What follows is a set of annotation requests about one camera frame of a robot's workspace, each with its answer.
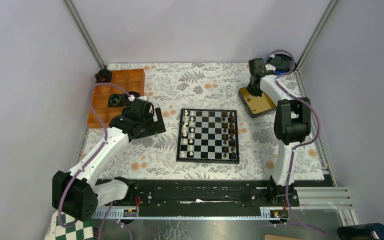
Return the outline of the gold metal tin box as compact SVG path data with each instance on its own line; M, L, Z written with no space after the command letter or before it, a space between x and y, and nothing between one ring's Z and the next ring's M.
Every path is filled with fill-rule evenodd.
M238 99L251 120L263 117L276 110L276 104L264 92L262 96L252 96L246 87L238 90Z

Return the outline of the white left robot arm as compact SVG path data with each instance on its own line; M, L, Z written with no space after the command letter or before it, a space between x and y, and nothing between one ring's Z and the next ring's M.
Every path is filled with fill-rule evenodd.
M136 98L115 116L104 136L88 155L68 171L58 171L52 178L52 206L59 214L86 221L95 210L113 201L128 206L135 192L127 179L115 177L104 183L98 179L110 160L132 140L166 131L162 110L142 98Z

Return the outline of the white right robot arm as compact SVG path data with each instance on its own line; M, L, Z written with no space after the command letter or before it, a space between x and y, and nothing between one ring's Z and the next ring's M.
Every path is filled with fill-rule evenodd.
M293 148L303 143L311 132L311 101L297 97L284 88L272 68L262 58L248 61L250 83L246 91L254 97L266 94L275 104L273 130L279 140L278 159L271 179L276 186L289 186L294 182Z

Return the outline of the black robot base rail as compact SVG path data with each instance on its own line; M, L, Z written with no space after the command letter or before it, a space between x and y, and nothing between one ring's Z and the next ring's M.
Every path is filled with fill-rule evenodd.
M268 180L130 180L115 207L140 217L257 217L261 208L287 206Z

